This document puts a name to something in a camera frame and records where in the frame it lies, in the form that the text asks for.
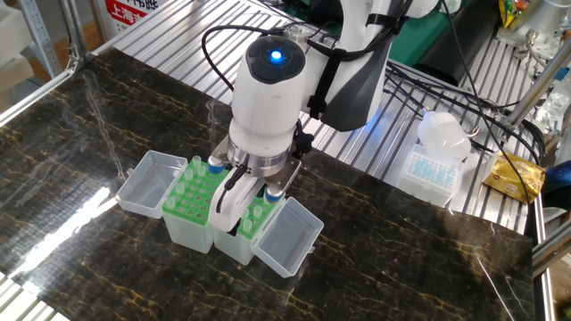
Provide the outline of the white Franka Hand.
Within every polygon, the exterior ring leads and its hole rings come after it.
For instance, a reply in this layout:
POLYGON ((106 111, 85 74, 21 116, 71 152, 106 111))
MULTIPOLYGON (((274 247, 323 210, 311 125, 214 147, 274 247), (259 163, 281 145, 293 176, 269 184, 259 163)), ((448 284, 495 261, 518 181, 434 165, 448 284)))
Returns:
POLYGON ((262 177, 243 174, 235 185, 227 190, 225 184, 236 172, 237 168, 231 169, 211 199, 208 222, 212 227, 223 232, 229 232, 235 227, 265 183, 262 177))

